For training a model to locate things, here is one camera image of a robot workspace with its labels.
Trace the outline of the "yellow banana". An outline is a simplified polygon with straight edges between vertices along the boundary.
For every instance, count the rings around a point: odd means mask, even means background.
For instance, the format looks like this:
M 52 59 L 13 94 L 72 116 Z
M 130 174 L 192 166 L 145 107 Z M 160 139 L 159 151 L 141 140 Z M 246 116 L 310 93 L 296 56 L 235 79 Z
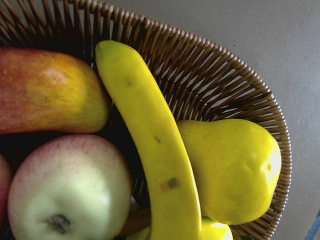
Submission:
M 98 73 L 137 148 L 148 186 L 151 240 L 198 240 L 201 210 L 175 118 L 142 56 L 113 40 L 95 48 Z

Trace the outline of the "brown wicker basket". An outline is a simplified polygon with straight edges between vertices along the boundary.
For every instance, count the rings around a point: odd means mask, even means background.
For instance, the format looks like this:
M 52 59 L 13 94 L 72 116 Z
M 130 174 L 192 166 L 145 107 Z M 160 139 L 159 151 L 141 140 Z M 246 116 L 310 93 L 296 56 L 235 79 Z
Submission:
M 95 44 L 112 39 L 145 59 L 176 119 L 253 121 L 277 140 L 282 166 L 268 211 L 233 225 L 234 239 L 270 240 L 286 206 L 292 152 L 282 111 L 260 76 L 204 37 L 100 0 L 3 0 L 0 43 L 56 50 L 94 64 Z

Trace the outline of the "yellow pear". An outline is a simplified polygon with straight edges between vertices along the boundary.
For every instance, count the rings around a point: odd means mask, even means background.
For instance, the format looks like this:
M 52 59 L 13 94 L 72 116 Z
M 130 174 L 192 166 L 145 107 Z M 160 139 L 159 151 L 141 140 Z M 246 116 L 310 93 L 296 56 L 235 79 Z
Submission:
M 267 212 L 282 156 L 278 142 L 265 128 L 244 119 L 181 120 L 177 125 L 204 216 L 239 225 Z

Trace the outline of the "pale green pink apple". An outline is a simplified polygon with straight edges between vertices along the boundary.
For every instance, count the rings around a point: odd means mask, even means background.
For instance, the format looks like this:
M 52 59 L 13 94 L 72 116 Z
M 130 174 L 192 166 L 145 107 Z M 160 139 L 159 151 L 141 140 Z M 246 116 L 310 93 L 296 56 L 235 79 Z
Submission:
M 17 240 L 110 240 L 130 209 L 132 177 L 124 155 L 89 134 L 58 137 L 20 165 L 8 195 Z

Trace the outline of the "pink red apple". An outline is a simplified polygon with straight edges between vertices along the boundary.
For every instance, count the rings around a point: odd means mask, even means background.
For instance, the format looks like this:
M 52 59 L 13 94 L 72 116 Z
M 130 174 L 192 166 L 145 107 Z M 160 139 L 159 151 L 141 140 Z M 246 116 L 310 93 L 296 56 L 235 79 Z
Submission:
M 12 171 L 6 158 L 0 154 L 0 226 L 2 227 L 7 216 L 7 204 Z

